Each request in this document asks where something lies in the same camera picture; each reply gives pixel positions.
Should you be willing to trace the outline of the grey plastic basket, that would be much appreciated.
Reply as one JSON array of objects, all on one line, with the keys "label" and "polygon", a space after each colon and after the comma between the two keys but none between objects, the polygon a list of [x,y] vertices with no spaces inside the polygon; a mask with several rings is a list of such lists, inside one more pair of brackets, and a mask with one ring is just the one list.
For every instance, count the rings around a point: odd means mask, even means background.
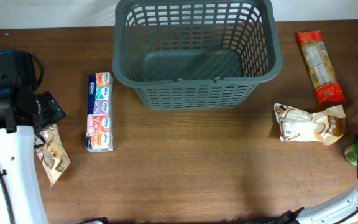
[{"label": "grey plastic basket", "polygon": [[269,0],[125,0],[114,76],[154,110],[241,104],[283,67]]}]

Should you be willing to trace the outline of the beige snack bag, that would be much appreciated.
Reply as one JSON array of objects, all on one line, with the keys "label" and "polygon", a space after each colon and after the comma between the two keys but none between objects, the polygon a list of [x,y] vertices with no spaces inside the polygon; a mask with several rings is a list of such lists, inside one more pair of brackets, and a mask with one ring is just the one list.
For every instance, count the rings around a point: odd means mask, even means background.
[{"label": "beige snack bag", "polygon": [[309,113],[276,103],[274,112],[282,142],[321,142],[329,146],[341,139],[346,130],[346,115],[341,105]]}]

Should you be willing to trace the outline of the green lid jar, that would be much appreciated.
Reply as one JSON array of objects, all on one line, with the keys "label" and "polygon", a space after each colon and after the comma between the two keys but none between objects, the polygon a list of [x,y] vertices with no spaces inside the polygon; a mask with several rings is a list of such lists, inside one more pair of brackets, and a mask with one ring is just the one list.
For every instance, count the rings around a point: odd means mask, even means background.
[{"label": "green lid jar", "polygon": [[358,161],[358,141],[348,146],[344,151],[346,161],[354,166]]}]

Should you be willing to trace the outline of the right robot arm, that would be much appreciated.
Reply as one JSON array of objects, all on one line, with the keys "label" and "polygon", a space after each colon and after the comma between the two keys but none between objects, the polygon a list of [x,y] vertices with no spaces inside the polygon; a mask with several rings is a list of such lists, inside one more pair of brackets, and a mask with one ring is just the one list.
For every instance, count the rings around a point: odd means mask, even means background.
[{"label": "right robot arm", "polygon": [[[358,157],[356,174],[358,181]],[[274,222],[284,224],[330,224],[353,223],[356,221],[358,221],[358,184],[320,205],[301,208],[296,212],[289,211]]]}]

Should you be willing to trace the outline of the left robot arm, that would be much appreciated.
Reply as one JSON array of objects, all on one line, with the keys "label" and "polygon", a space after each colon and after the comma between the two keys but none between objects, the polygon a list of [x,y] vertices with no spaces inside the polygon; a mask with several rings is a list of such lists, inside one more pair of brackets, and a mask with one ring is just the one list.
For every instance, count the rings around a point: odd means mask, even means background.
[{"label": "left robot arm", "polygon": [[40,60],[0,51],[0,223],[47,223],[34,164],[34,138],[65,117],[46,91]]}]

